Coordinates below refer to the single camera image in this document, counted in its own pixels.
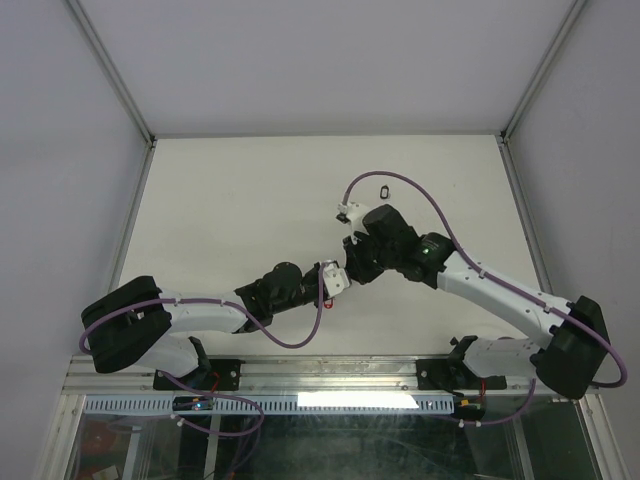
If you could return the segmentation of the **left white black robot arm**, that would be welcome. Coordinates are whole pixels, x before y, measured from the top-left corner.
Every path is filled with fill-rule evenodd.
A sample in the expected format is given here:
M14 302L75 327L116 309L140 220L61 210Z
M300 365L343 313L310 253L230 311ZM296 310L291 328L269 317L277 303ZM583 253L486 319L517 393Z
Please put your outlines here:
M119 372L134 364L164 370L188 388L209 377L202 343L191 332L225 334L262 332L273 343L297 349L310 342L287 343L268 327L274 317L308 304L322 317L329 299L325 287L328 261L302 273L283 262L257 280L217 297L161 289L153 277L139 276L86 307L80 350L93 358L98 373Z

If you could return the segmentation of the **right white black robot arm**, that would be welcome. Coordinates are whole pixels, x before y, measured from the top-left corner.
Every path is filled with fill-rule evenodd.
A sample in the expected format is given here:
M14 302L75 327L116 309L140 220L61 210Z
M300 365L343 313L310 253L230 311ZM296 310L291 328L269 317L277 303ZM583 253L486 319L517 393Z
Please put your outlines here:
M596 301L581 296L571 302L503 280L468 262L448 237L418 235L388 204L368 208L349 202L339 206L337 218L351 229L343 240L351 280L364 285L394 271L468 300L521 332L515 339L460 339L447 363L455 385L469 387L492 376L529 377L571 400L595 386L609 341Z

